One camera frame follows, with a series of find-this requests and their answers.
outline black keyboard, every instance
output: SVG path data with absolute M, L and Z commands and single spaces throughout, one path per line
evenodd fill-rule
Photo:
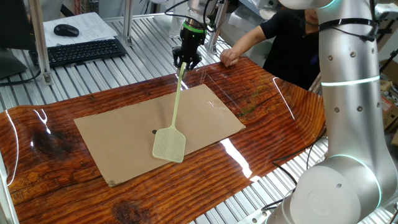
M 49 53 L 50 66 L 69 65 L 71 63 L 80 65 L 88 60 L 110 58 L 127 53 L 117 39 L 49 47 L 47 52 Z M 39 67 L 37 52 L 29 51 L 29 55 L 34 65 Z

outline wooden table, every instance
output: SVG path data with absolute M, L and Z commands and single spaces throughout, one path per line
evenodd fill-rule
M 231 136 L 252 175 L 274 169 L 273 159 L 314 142 L 325 121 L 323 100 L 274 78 L 248 58 L 187 74 L 189 87 L 212 89 L 246 125 Z M 217 142 L 121 185 L 102 178 L 73 120 L 175 91 L 175 75 L 45 106 L 8 110 L 19 139 L 9 186 L 21 223 L 188 223 L 251 181 Z M 12 180 L 16 135 L 0 114 L 0 151 Z

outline fly swatter handle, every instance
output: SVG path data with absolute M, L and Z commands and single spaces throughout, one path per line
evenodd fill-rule
M 186 63 L 183 62 L 180 68 L 180 73 L 178 75 L 178 84 L 177 84 L 177 92 L 175 94 L 175 103 L 174 103 L 174 112 L 173 112 L 173 121 L 172 121 L 172 127 L 175 128 L 175 120 L 177 118 L 177 110 L 178 110 L 178 102 L 180 101 L 180 93 L 181 93 L 181 81 L 183 74 L 185 73 L 185 66 Z

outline brown cardboard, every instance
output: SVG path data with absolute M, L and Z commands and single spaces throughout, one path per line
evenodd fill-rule
M 152 130 L 171 125 L 175 93 L 114 111 L 75 119 L 88 150 L 109 186 L 123 183 L 167 161 L 152 155 Z M 185 155 L 245 128 L 206 86 L 184 90 L 177 129 L 185 135 Z
M 389 91 L 392 86 L 392 81 L 385 81 L 385 80 L 380 80 L 380 90 L 382 93 L 384 91 Z
M 384 130 L 387 131 L 398 118 L 398 106 L 385 96 L 381 96 L 381 106 L 383 111 L 383 126 Z
M 385 64 L 387 60 L 383 60 L 380 63 Z M 398 85 L 398 63 L 394 60 L 390 62 L 390 64 L 383 70 L 383 74 L 387 75 L 387 77 L 395 84 Z

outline black shirt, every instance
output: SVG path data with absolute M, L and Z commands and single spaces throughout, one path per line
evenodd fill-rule
M 267 39 L 276 36 L 263 68 L 309 89 L 320 72 L 319 35 L 305 34 L 304 10 L 281 10 L 260 26 Z

